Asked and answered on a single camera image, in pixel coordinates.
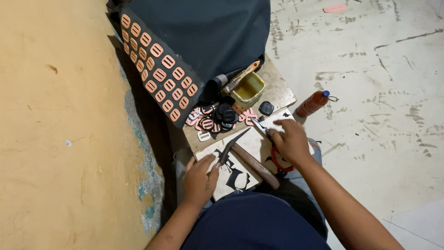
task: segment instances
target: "wooden hammer handle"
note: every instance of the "wooden hammer handle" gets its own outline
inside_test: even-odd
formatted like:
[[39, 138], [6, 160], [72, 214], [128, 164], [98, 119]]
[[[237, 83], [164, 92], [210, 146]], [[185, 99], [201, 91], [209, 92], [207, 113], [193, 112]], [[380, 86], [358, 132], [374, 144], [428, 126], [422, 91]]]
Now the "wooden hammer handle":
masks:
[[236, 152], [236, 154], [245, 161], [251, 168], [253, 168], [259, 176], [264, 179], [265, 182], [268, 183], [273, 189], [278, 189], [279, 181], [274, 176], [274, 174], [268, 170], [264, 165], [262, 165], [256, 158], [254, 158], [251, 154], [249, 154], [245, 149], [235, 143], [231, 146], [232, 151]]

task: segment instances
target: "hammer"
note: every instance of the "hammer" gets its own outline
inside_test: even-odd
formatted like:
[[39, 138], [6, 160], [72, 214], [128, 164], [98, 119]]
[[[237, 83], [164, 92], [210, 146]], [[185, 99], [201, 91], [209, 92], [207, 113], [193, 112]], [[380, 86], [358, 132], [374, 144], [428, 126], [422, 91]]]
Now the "hammer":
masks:
[[270, 185], [273, 189], [278, 189], [279, 187], [279, 181], [274, 176], [270, 170], [268, 170], [262, 163], [260, 163], [256, 158], [254, 158], [251, 154], [249, 154], [245, 149], [243, 149], [239, 144], [236, 143], [236, 141], [242, 137], [250, 128], [236, 136], [233, 140], [228, 142], [228, 144], [225, 146], [225, 149], [223, 150], [222, 154], [219, 157], [219, 161], [217, 164], [223, 165], [226, 162], [228, 151], [231, 150], [231, 152], [236, 152], [236, 154], [245, 161], [252, 169], [256, 171], [256, 173], [259, 174], [259, 176], [266, 182], [268, 185]]

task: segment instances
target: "wrist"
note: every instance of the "wrist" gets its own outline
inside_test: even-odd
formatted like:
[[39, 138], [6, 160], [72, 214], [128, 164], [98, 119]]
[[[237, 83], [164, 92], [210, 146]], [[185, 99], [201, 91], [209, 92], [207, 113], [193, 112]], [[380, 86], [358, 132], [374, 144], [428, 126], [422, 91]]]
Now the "wrist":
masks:
[[307, 158], [299, 159], [294, 164], [298, 171], [301, 169], [312, 168], [314, 165], [319, 165], [319, 163], [311, 155]]
[[178, 207], [182, 207], [186, 210], [189, 211], [194, 211], [197, 213], [200, 213], [200, 211], [202, 210], [202, 208], [205, 206], [205, 204], [200, 205], [197, 204], [196, 202], [192, 202], [192, 201], [187, 201], [187, 200], [183, 200]]

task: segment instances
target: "wooden table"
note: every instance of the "wooden table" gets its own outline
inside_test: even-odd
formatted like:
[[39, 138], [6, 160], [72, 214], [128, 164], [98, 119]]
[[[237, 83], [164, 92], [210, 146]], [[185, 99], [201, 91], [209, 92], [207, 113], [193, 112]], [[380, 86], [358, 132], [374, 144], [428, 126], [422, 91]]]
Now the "wooden table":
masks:
[[[261, 98], [252, 106], [254, 113], [257, 114], [258, 117], [262, 115], [259, 112], [259, 106], [263, 101], [269, 101], [274, 106], [273, 114], [296, 102], [297, 99], [293, 92], [285, 83], [284, 78], [281, 76], [278, 69], [274, 66], [267, 54], [265, 54], [265, 63], [256, 73], [264, 80], [266, 85]], [[216, 140], [210, 138], [204, 142], [199, 141], [199, 138], [197, 137], [198, 131], [194, 128], [194, 126], [190, 127], [185, 124], [183, 127], [183, 132], [185, 133], [185, 137], [190, 144], [191, 151], [193, 151], [193, 154], [196, 155], [196, 153], [202, 149], [245, 127], [245, 122], [238, 122], [236, 123], [235, 129], [218, 134]]]

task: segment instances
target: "scissors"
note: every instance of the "scissors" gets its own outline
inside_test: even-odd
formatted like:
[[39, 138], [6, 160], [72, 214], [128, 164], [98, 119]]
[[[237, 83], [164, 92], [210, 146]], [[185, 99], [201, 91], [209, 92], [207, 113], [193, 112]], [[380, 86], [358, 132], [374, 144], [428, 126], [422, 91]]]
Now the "scissors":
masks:
[[259, 129], [262, 134], [267, 137], [268, 140], [270, 140], [271, 142], [271, 149], [270, 149], [270, 154], [271, 154], [271, 161], [276, 165], [276, 167], [284, 172], [290, 172], [295, 170], [296, 168], [294, 166], [290, 166], [288, 168], [283, 168], [281, 167], [281, 165], [279, 165], [279, 163], [276, 160], [276, 156], [274, 155], [275, 152], [277, 152], [278, 154], [281, 154], [281, 152], [279, 152], [278, 148], [276, 147], [276, 145], [273, 142], [273, 139], [270, 135], [270, 130], [266, 127], [262, 127], [262, 125], [254, 118], [251, 118], [251, 120], [253, 121], [254, 125], [256, 126], [257, 129]]

